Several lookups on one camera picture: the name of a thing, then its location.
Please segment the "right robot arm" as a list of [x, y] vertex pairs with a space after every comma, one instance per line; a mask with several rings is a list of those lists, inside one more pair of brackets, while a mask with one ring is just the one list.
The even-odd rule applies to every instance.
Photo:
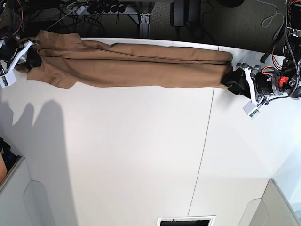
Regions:
[[7, 69], [17, 67], [25, 70], [40, 67], [42, 59], [34, 49], [40, 44], [37, 40], [21, 40], [24, 29], [24, 11], [20, 0], [2, 0], [0, 18], [10, 20], [11, 24], [0, 27], [0, 61], [6, 63]]

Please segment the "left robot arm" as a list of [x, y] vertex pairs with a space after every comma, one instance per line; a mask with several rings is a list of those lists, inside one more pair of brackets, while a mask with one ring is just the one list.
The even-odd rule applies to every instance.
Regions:
[[250, 99], [253, 108], [273, 100], [301, 97], [301, 2], [286, 1], [283, 22], [260, 65], [238, 63], [221, 83], [228, 91]]

